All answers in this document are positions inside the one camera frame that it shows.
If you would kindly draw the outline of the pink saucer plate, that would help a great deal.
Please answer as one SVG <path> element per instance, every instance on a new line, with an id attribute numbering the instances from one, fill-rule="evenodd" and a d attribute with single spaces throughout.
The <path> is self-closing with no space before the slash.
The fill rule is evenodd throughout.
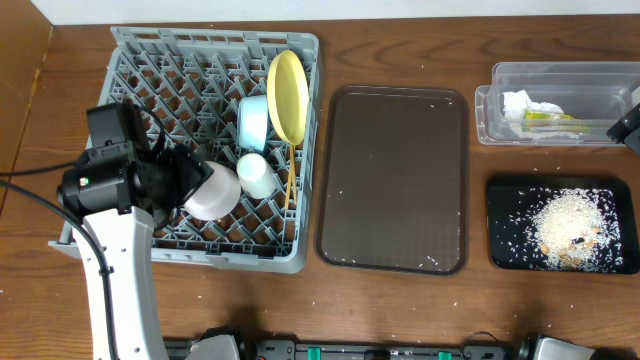
<path id="1" fill-rule="evenodd" d="M 208 161 L 213 174 L 185 202 L 184 208 L 200 220 L 217 220 L 229 214 L 240 200 L 241 186 L 229 168 Z"/>

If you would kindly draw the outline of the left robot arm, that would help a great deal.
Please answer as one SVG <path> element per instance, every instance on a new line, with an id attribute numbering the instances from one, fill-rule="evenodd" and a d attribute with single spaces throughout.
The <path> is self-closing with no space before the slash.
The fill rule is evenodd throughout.
<path id="1" fill-rule="evenodd" d="M 86 278 L 96 359 L 165 359 L 151 245 L 214 173 L 188 146 L 148 140 L 148 109 L 110 103 L 88 110 L 90 146 L 57 188 Z"/>

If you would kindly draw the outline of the yellow plate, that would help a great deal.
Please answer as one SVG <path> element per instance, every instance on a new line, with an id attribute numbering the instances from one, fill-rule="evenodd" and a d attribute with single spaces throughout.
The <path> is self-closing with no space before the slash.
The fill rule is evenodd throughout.
<path id="1" fill-rule="evenodd" d="M 303 141 L 309 101 L 302 63 L 293 51 L 285 50 L 273 59 L 267 76 L 269 116 L 281 140 L 293 145 Z"/>

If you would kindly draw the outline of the white napkin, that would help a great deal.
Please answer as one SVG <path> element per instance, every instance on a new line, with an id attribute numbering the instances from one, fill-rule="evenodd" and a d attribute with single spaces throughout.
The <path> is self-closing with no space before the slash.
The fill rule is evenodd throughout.
<path id="1" fill-rule="evenodd" d="M 504 114 L 504 119 L 511 130 L 521 138 L 539 140 L 551 137 L 568 137 L 570 139 L 578 139 L 583 136 L 568 133 L 543 134 L 525 132 L 522 130 L 522 120 L 524 119 L 524 114 L 527 110 L 547 113 L 566 113 L 559 105 L 549 102 L 534 102 L 525 90 L 517 92 L 503 92 L 502 99 L 502 112 Z"/>

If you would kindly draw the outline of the white rice food scraps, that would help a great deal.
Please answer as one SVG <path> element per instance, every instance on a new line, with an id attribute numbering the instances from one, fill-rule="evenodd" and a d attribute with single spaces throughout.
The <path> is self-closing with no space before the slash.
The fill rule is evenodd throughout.
<path id="1" fill-rule="evenodd" d="M 526 270 L 617 273 L 623 242 L 614 194 L 607 189 L 531 187 L 498 225 L 505 265 Z"/>

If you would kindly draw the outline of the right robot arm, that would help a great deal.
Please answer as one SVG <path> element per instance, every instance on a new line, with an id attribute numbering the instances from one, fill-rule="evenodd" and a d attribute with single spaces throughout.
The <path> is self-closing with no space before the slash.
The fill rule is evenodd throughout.
<path id="1" fill-rule="evenodd" d="M 607 131 L 617 144 L 623 143 L 639 153 L 639 106 L 636 105 Z M 639 360 L 632 350 L 600 347 L 596 349 L 576 345 L 542 334 L 529 335 L 514 354 L 514 360 Z"/>

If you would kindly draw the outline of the wooden chopstick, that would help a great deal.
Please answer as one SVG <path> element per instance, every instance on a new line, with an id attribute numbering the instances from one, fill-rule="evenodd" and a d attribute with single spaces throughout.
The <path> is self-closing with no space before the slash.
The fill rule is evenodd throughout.
<path id="1" fill-rule="evenodd" d="M 289 154 L 290 154 L 289 183 L 291 188 L 290 192 L 291 192 L 294 204 L 297 206 L 298 195 L 297 195 L 297 174 L 296 174 L 296 146 L 294 144 L 289 145 Z"/>
<path id="2" fill-rule="evenodd" d="M 294 150 L 294 145 L 289 143 L 288 149 L 289 149 L 289 169 L 288 169 L 287 185 L 286 185 L 286 192 L 285 192 L 285 205 L 284 205 L 284 212 L 285 213 L 287 212 L 287 210 L 289 208 L 291 193 L 292 192 L 295 193 L 295 190 L 292 189 L 292 187 L 295 185 L 295 150 Z"/>

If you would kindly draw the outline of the light blue bowl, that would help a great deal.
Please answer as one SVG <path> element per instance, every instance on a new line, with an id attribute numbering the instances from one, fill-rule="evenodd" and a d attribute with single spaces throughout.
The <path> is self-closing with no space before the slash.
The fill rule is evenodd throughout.
<path id="1" fill-rule="evenodd" d="M 266 146 L 269 110 L 266 95 L 243 98 L 238 109 L 238 145 L 262 153 Z"/>

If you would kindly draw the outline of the orange snack wrapper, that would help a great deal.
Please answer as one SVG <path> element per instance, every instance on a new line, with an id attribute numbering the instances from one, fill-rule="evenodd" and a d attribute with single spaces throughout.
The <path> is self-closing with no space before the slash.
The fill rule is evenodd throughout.
<path id="1" fill-rule="evenodd" d="M 522 120 L 522 130 L 531 133 L 568 133 L 589 135 L 591 129 L 571 115 L 527 110 Z"/>

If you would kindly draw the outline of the cream white cup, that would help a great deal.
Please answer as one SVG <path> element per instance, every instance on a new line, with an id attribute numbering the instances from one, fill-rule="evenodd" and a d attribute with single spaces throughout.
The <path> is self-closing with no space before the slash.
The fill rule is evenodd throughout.
<path id="1" fill-rule="evenodd" d="M 260 154 L 245 154 L 238 160 L 236 170 L 241 188 L 251 198 L 267 198 L 277 189 L 275 172 Z"/>

